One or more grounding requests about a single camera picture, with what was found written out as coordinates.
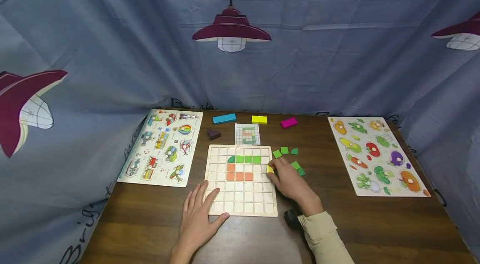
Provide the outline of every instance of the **beige sleeve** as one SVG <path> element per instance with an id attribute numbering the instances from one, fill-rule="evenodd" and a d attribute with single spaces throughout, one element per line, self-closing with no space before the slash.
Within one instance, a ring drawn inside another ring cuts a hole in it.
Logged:
<path id="1" fill-rule="evenodd" d="M 327 212 L 310 217 L 300 215 L 298 219 L 317 264 L 353 264 L 350 254 L 338 236 L 337 226 Z"/>

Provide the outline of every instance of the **blue-gray fabric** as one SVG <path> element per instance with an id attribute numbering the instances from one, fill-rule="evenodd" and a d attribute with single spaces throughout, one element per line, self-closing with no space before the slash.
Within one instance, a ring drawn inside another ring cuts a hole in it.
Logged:
<path id="1" fill-rule="evenodd" d="M 228 0 L 0 0 L 0 72 L 67 72 L 42 96 L 54 126 L 0 152 L 0 262 L 76 263 L 162 106 L 389 118 L 480 257 L 480 55 L 430 36 L 478 0 L 233 4 L 272 40 L 237 53 L 192 40 Z"/>

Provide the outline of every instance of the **shirt cuff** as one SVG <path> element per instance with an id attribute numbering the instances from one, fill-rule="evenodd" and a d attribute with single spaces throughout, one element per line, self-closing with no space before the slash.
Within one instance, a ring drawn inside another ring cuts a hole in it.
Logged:
<path id="1" fill-rule="evenodd" d="M 328 235 L 337 230 L 337 226 L 333 223 L 333 219 L 326 211 L 315 214 L 310 217 L 304 215 L 298 216 L 303 230 L 309 235 L 313 242 L 321 241 Z"/>

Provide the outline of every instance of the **blue block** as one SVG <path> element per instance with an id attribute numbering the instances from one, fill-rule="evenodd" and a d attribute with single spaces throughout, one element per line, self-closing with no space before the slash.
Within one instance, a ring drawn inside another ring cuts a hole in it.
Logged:
<path id="1" fill-rule="evenodd" d="M 230 115 L 215 116 L 213 118 L 214 125 L 220 125 L 221 123 L 236 122 L 236 121 L 237 121 L 237 116 L 235 116 L 235 113 L 232 113 Z"/>

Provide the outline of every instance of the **yellow block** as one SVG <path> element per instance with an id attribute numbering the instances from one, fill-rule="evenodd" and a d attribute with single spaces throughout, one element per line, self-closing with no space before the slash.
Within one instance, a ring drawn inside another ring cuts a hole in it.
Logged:
<path id="1" fill-rule="evenodd" d="M 267 173 L 275 173 L 270 165 L 267 165 Z"/>
<path id="2" fill-rule="evenodd" d="M 267 124 L 267 116 L 252 115 L 252 123 L 259 123 L 260 125 Z"/>

